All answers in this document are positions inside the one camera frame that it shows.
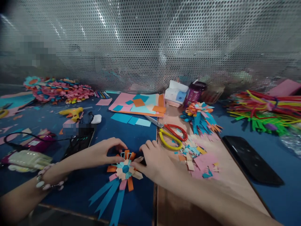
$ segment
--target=person's left hand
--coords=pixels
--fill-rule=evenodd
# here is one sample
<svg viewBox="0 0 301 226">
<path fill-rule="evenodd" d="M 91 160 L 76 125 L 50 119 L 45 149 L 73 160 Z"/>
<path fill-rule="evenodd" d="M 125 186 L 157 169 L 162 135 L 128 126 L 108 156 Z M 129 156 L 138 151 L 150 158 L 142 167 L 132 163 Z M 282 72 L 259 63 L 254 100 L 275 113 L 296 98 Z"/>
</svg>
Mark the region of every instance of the person's left hand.
<svg viewBox="0 0 301 226">
<path fill-rule="evenodd" d="M 108 150 L 112 147 L 115 147 L 119 152 L 122 149 L 127 149 L 125 143 L 118 138 L 112 137 L 71 155 L 65 160 L 69 164 L 74 164 L 75 170 L 123 162 L 124 158 L 120 156 L 107 156 Z"/>
</svg>

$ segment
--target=person's right hand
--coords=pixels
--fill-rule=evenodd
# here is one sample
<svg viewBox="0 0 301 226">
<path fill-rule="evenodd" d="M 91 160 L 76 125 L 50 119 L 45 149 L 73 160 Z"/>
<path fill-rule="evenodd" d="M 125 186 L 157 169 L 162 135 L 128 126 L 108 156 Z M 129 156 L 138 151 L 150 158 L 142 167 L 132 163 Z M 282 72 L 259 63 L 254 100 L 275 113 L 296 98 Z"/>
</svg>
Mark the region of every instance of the person's right hand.
<svg viewBox="0 0 301 226">
<path fill-rule="evenodd" d="M 140 151 L 143 151 L 147 166 L 137 162 L 132 162 L 131 166 L 142 172 L 156 184 L 166 187 L 171 177 L 176 176 L 176 168 L 170 158 L 159 148 L 155 140 L 148 140 L 140 147 Z"/>
</svg>

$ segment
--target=scissors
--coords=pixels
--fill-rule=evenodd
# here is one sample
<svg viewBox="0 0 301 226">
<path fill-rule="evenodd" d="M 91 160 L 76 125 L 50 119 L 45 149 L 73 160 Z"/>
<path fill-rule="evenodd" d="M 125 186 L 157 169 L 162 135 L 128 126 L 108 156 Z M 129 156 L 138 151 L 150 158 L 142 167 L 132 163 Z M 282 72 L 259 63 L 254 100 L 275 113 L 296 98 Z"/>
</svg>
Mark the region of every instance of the scissors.
<svg viewBox="0 0 301 226">
<path fill-rule="evenodd" d="M 186 133 L 186 131 L 183 128 L 181 128 L 181 127 L 179 127 L 177 125 L 172 125 L 172 124 L 161 124 L 157 120 L 153 119 L 150 116 L 145 116 L 145 117 L 149 121 L 151 121 L 152 123 L 154 123 L 156 126 L 158 126 L 160 128 L 160 130 L 159 130 L 159 136 L 160 136 L 160 139 L 161 139 L 162 143 L 166 147 L 168 147 L 169 149 L 174 150 L 174 151 L 181 150 L 181 148 L 182 148 L 182 141 L 187 141 L 187 139 L 188 139 L 187 133 Z M 164 127 L 166 129 L 168 129 L 174 136 L 171 135 L 171 134 L 169 134 L 168 132 L 164 131 L 163 130 Z M 183 133 L 184 138 L 182 138 L 179 135 L 177 135 L 176 132 L 171 129 L 171 127 L 175 127 L 175 128 L 178 128 L 179 130 L 181 130 L 182 133 Z M 170 146 L 169 144 L 167 144 L 166 141 L 163 138 L 163 134 L 162 133 L 165 134 L 166 136 L 169 136 L 171 139 L 175 140 L 178 143 L 179 146 L 178 147 L 173 147 L 173 146 Z"/>
<path fill-rule="evenodd" d="M 0 108 L 0 119 L 4 118 L 9 113 L 9 111 L 6 110 L 6 108 L 8 108 L 12 104 L 13 103 L 9 103 Z"/>
</svg>

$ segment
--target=hand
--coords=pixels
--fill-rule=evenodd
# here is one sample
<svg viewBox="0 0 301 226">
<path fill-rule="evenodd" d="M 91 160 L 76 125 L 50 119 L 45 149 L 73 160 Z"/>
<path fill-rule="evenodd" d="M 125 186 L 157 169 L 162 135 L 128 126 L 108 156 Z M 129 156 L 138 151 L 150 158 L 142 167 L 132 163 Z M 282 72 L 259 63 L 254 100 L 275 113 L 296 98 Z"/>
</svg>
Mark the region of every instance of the hand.
<svg viewBox="0 0 301 226">
<path fill-rule="evenodd" d="M 140 147 L 140 151 L 143 151 L 147 166 L 137 162 L 132 162 L 131 166 L 142 172 L 153 182 L 166 188 L 168 185 L 167 182 L 170 181 L 171 177 L 176 176 L 175 165 L 170 158 L 160 150 L 156 141 L 148 140 Z"/>
<path fill-rule="evenodd" d="M 76 169 L 92 168 L 105 164 L 123 162 L 124 158 L 120 156 L 107 156 L 108 150 L 112 147 L 115 147 L 119 152 L 121 152 L 122 149 L 127 149 L 125 143 L 118 138 L 112 137 L 71 155 L 66 158 L 66 161 L 75 164 Z"/>
</svg>

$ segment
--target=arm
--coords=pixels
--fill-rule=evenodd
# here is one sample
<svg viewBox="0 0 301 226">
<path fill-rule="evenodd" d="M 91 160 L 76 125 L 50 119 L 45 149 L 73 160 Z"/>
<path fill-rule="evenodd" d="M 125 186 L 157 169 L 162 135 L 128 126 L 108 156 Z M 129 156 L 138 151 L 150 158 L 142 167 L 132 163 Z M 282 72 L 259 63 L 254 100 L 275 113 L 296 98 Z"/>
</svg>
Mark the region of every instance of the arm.
<svg viewBox="0 0 301 226">
<path fill-rule="evenodd" d="M 147 166 L 132 162 L 137 170 L 152 181 L 212 215 L 223 225 L 281 225 L 251 206 L 227 195 L 206 181 L 179 172 L 156 141 L 140 147 Z"/>
<path fill-rule="evenodd" d="M 126 145 L 116 138 L 103 140 L 85 150 L 82 150 L 51 167 L 43 176 L 46 184 L 57 184 L 72 171 L 92 168 L 104 164 L 113 164 L 124 161 L 122 157 L 108 157 L 110 148 L 116 147 L 119 151 L 127 149 Z M 0 214 L 9 224 L 15 224 L 26 217 L 50 191 L 36 188 L 37 178 L 25 182 L 9 193 L 0 197 Z"/>
</svg>

